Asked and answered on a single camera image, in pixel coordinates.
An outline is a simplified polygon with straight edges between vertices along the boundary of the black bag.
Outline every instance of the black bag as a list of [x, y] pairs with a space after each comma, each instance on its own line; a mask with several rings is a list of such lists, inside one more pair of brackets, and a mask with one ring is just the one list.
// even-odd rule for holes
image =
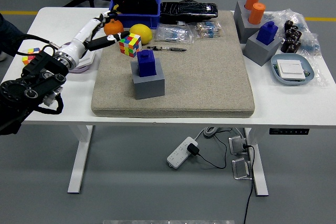
[[164, 24], [176, 24], [177, 21], [201, 22], [218, 17], [216, 4], [199, 3], [194, 0], [162, 2], [160, 9], [160, 22]]

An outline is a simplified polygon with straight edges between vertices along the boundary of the table leg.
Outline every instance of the table leg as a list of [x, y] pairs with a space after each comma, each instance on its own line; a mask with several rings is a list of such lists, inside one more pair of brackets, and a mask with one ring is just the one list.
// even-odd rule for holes
[[248, 145], [254, 147], [255, 152], [252, 148], [248, 149], [250, 160], [254, 159], [253, 171], [254, 171], [254, 185], [256, 189], [257, 196], [268, 196], [268, 190], [264, 175], [263, 165], [261, 163], [260, 152], [258, 147], [258, 140], [265, 137], [268, 129], [264, 128], [248, 128], [245, 129], [246, 132], [246, 141]]
[[78, 194], [83, 178], [93, 125], [70, 125], [69, 127], [78, 139], [79, 144], [75, 163], [73, 164], [68, 193]]

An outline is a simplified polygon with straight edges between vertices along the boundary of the blue cube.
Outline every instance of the blue cube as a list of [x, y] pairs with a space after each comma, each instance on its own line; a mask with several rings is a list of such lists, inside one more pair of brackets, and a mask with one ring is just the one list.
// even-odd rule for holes
[[152, 50], [142, 50], [137, 53], [139, 76], [156, 75], [155, 58]]
[[259, 40], [261, 43], [267, 46], [274, 40], [277, 30], [278, 27], [274, 25], [273, 21], [266, 22], [260, 28], [259, 33], [257, 35], [257, 40]]

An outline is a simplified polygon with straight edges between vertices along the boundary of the gray cushion pad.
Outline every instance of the gray cushion pad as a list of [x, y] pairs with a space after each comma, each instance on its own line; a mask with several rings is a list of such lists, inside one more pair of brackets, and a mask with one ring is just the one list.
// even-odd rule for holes
[[247, 118], [254, 112], [253, 93], [233, 15], [220, 11], [224, 35], [196, 39], [191, 45], [152, 40], [143, 46], [186, 48], [154, 51], [165, 75], [165, 96], [136, 100], [131, 58], [118, 45], [102, 53], [91, 108], [97, 116], [131, 118]]

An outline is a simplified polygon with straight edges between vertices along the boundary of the rubik's cube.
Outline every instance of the rubik's cube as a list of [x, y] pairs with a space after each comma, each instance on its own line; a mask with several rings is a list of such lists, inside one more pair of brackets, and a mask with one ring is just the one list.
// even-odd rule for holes
[[25, 54], [29, 54], [28, 56], [22, 56], [22, 62], [24, 65], [27, 65], [28, 63], [30, 63], [30, 61], [32, 59], [35, 58], [35, 55], [31, 55], [31, 54], [38, 54], [41, 50], [37, 47], [37, 48], [30, 48], [28, 50], [24, 50], [23, 52]]
[[120, 51], [130, 57], [137, 56], [142, 48], [140, 35], [130, 34], [128, 37], [119, 40]]

